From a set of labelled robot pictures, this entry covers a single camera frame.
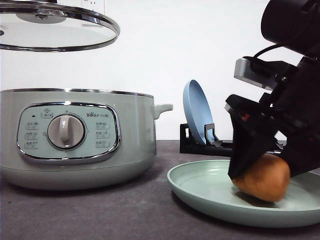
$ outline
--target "white knob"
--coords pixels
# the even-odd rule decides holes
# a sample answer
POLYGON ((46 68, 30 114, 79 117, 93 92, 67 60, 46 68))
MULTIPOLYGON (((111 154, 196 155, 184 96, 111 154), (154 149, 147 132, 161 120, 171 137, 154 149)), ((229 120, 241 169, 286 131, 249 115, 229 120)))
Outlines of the white knob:
POLYGON ((82 122, 72 115, 61 115, 52 120, 48 127, 48 138, 61 149, 70 149, 83 139, 85 128, 82 122))

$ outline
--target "side handle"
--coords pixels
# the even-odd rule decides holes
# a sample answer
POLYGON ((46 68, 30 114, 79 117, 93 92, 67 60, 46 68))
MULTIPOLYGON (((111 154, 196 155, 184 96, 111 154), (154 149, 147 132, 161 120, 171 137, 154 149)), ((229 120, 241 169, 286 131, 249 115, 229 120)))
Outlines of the side handle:
POLYGON ((160 105, 154 105, 154 119, 158 119, 160 114, 171 111, 174 109, 174 106, 172 104, 160 104, 160 105))

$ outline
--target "green plate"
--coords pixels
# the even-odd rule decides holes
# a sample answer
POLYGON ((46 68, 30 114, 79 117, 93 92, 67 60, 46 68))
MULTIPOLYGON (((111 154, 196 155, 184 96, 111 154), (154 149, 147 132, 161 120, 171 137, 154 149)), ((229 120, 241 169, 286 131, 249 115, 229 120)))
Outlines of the green plate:
POLYGON ((228 168, 228 160, 195 161, 173 167, 167 178, 183 202, 217 219, 263 228, 320 222, 320 175, 307 172, 296 176, 281 201, 266 202, 238 190, 228 168))

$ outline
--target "robotic arm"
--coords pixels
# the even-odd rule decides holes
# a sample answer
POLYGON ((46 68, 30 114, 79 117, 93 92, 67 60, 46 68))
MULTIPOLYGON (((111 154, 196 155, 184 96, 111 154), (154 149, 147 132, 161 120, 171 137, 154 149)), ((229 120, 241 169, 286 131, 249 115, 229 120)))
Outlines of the robotic arm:
POLYGON ((253 57, 236 62, 234 77, 272 90, 259 102, 237 95, 226 100, 233 125, 231 179, 278 144, 280 131, 287 144, 279 156, 291 177, 320 167, 320 0, 271 0, 263 14, 261 31, 274 42, 253 57), (304 57, 297 66, 263 61, 259 55, 286 47, 304 57))

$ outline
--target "light blue frying pan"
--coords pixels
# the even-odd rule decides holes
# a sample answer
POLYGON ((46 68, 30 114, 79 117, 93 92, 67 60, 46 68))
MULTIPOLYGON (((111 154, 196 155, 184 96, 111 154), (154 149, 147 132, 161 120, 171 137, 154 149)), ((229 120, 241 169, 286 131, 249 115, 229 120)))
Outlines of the light blue frying pan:
MULTIPOLYGON (((212 124, 213 118, 204 91, 196 80, 189 81, 183 90, 183 108, 186 121, 194 139, 200 145, 206 145, 205 125, 212 124)), ((214 141, 212 131, 208 138, 214 141)))

